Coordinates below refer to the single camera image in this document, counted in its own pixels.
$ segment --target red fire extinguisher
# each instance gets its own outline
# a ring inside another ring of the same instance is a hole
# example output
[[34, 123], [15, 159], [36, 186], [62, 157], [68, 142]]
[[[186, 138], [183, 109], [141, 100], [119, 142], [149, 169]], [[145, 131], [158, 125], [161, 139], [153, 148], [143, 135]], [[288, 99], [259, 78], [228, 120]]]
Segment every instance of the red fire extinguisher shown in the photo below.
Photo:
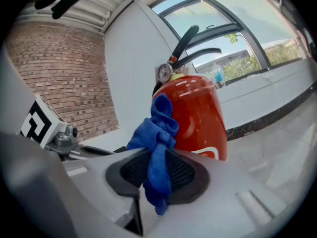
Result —
[[164, 93], [172, 102], [172, 118], [179, 124], [175, 136], [176, 149], [225, 161], [227, 137], [214, 84], [202, 75], [184, 76], [178, 73], [183, 65], [201, 55], [221, 53], [220, 49], [203, 49], [179, 60], [198, 31], [198, 26], [192, 26], [179, 41], [168, 62], [158, 67], [153, 99]]

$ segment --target brick wall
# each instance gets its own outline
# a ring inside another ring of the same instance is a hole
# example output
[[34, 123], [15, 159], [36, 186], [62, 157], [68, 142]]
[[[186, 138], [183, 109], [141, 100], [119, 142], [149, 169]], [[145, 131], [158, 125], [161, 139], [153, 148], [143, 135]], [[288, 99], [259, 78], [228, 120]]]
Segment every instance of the brick wall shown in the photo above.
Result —
[[117, 128], [102, 35], [59, 24], [23, 23], [12, 29], [6, 46], [27, 85], [77, 127], [79, 140]]

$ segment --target extinguisher label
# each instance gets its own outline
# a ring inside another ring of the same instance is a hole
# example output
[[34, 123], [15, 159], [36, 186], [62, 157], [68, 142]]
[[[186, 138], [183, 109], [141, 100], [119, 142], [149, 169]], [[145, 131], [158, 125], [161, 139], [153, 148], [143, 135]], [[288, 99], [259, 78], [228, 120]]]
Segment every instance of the extinguisher label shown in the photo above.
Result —
[[201, 155], [206, 156], [206, 157], [211, 157], [210, 156], [211, 152], [213, 153], [214, 158], [216, 160], [219, 160], [219, 152], [218, 152], [218, 149], [215, 147], [210, 146], [210, 147], [206, 147], [206, 148], [201, 149], [201, 150], [193, 151], [193, 153], [201, 154]]

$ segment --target white ceiling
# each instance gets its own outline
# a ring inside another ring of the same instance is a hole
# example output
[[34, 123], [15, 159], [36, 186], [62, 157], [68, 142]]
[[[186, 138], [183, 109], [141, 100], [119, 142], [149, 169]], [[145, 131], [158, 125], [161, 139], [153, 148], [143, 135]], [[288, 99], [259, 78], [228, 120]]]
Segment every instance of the white ceiling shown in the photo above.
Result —
[[17, 22], [45, 21], [71, 24], [104, 33], [114, 18], [133, 0], [80, 0], [59, 20], [52, 19], [51, 7], [35, 10], [28, 5], [17, 17]]

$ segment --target pressure gauge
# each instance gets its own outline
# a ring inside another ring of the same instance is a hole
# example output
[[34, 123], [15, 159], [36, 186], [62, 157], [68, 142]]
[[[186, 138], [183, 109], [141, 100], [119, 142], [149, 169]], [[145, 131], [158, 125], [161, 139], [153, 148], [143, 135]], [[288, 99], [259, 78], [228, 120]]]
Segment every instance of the pressure gauge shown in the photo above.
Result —
[[170, 80], [173, 75], [172, 66], [168, 63], [161, 64], [157, 69], [158, 80], [164, 84]]

